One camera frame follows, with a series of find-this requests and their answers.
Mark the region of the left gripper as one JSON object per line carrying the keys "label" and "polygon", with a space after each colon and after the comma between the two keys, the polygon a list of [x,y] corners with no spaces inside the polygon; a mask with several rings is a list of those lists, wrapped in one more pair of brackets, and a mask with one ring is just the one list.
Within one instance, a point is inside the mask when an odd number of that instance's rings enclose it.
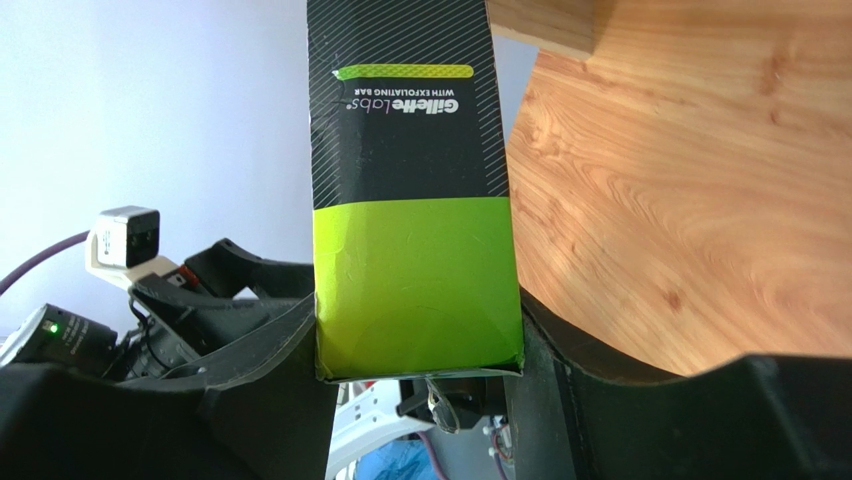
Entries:
{"label": "left gripper", "polygon": [[[136,281],[130,297],[191,360],[204,357],[292,310],[315,291],[314,266],[261,258],[230,239],[165,274]],[[1,345],[1,365],[52,364],[111,381],[160,377],[173,359],[147,326],[124,337],[84,316],[45,304]]]}

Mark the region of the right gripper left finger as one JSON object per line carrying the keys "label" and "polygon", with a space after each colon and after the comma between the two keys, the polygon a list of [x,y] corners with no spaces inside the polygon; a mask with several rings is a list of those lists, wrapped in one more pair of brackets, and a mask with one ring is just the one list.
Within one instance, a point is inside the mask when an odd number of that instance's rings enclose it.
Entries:
{"label": "right gripper left finger", "polygon": [[161,379],[1,371],[5,479],[321,479],[337,389],[315,376],[314,301]]}

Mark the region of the green black razor pack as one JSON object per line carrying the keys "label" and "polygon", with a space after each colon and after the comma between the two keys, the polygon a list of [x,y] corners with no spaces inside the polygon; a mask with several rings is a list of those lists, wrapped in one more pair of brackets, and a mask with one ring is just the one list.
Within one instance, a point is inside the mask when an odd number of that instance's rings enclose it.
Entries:
{"label": "green black razor pack", "polygon": [[516,375],[510,181],[482,1],[307,5],[317,375]]}

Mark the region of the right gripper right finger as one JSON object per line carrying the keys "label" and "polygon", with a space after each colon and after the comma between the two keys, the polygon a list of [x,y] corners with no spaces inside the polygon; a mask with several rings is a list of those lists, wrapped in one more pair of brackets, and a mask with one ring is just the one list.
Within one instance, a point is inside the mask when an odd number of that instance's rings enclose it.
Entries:
{"label": "right gripper right finger", "polygon": [[749,354],[680,376],[523,292],[525,363],[506,381],[520,479],[847,479],[851,363]]}

